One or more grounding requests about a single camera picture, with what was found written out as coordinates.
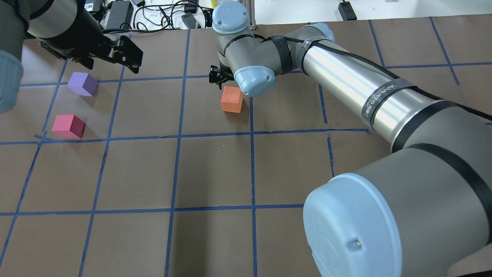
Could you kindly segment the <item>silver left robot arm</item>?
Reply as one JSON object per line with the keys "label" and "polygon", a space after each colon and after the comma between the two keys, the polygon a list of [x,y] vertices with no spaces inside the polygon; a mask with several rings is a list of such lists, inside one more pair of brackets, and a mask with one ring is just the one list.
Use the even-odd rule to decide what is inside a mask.
{"label": "silver left robot arm", "polygon": [[106,37],[83,0],[2,0],[0,5],[2,113],[17,103],[26,34],[39,39],[41,46],[56,58],[72,60],[88,70],[98,58],[124,65],[135,74],[139,72],[143,51],[127,36]]}

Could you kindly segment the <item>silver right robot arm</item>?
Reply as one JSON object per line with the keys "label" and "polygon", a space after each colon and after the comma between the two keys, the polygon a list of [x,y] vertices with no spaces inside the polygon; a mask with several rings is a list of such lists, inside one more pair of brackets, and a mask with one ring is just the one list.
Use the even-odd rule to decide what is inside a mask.
{"label": "silver right robot arm", "polygon": [[258,42],[241,2],[212,14],[220,66],[248,97],[299,69],[343,104],[362,129],[327,131],[329,154],[369,161],[334,175],[303,205],[322,277],[444,277],[491,246],[491,128],[487,115],[431,95],[335,43],[325,23]]}

